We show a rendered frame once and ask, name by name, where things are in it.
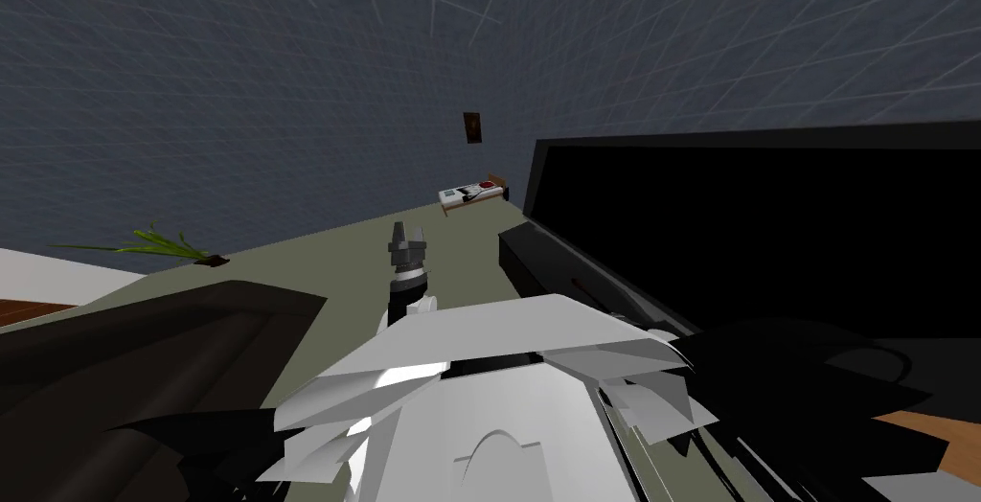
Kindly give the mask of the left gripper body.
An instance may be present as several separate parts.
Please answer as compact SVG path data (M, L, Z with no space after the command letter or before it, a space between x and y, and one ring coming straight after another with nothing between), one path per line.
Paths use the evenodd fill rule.
M397 273L408 273L423 268L427 243L419 240L392 241L389 243L391 265Z

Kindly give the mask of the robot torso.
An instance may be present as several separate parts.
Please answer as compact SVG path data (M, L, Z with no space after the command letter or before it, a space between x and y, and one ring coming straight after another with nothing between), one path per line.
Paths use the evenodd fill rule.
M649 444L713 423L669 341L550 294L415 312L293 392L265 483L344 502L639 502L608 411Z

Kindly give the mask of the green potted plant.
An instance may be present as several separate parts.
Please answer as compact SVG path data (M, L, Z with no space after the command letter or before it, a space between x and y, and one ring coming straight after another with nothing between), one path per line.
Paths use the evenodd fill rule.
M153 221L146 230L134 230L137 241L127 242L123 247L105 247L105 245L73 245L52 244L55 248L72 248L111 253L128 253L139 255L154 255L176 258L179 262L192 262L208 267L219 267L230 262L219 254L213 254L194 248L185 238L185 233L178 233L178 240L169 240L154 230Z

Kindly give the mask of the dark brown sofa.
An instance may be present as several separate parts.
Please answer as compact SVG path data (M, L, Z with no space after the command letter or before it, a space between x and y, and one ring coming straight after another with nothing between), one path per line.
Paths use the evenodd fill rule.
M325 302L226 281L0 333L0 502L283 502L262 401Z

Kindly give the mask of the black television on stand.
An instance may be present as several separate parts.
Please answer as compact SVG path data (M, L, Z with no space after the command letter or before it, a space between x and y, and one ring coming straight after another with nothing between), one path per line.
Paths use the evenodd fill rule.
M544 139L524 214L523 297L830 323L911 358L916 412L981 422L981 120Z

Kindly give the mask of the white bed with wooden frame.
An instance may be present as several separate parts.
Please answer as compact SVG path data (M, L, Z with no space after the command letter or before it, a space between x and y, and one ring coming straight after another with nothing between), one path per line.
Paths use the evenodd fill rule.
M492 173L488 174L486 180L438 192L446 216L450 210L495 197L507 200L510 197L510 188L503 177Z

